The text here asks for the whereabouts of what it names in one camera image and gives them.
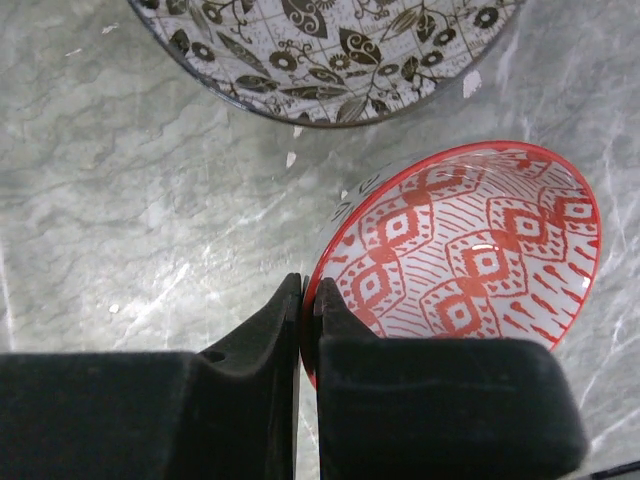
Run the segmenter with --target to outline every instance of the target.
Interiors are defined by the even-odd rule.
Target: gray marble surface
[[[300,132],[205,91],[124,0],[0,2],[0,349],[201,349],[311,271],[317,232],[364,176],[526,140],[572,161],[602,212],[593,293],[555,352],[592,439],[584,471],[636,460],[638,16],[637,0],[530,0],[469,98],[458,83],[377,126]],[[298,478],[314,479],[302,385]]]

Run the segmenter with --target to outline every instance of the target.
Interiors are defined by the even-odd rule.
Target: patterned bowl
[[[475,63],[524,0],[129,0],[192,76],[301,125],[361,125]]]
[[[593,285],[601,226],[593,192],[567,160],[493,141],[386,167],[345,198],[320,238],[303,330],[320,279],[331,277],[381,337],[552,348]],[[312,376],[309,351],[302,346]]]

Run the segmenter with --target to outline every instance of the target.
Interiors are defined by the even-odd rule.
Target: floral plate
[[[376,122],[478,60],[524,0],[129,0],[194,77],[302,125]]]

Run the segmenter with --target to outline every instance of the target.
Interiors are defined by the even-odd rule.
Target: red geometric pattern
[[[600,247],[596,206],[562,164],[479,150],[386,191],[324,264],[380,336],[519,337],[552,346]]]

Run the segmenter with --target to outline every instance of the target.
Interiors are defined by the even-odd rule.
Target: red and white bowl
[[[380,337],[553,348],[593,285],[601,225],[591,188],[567,160],[492,141],[384,168],[345,198],[320,238],[305,312],[331,277]]]

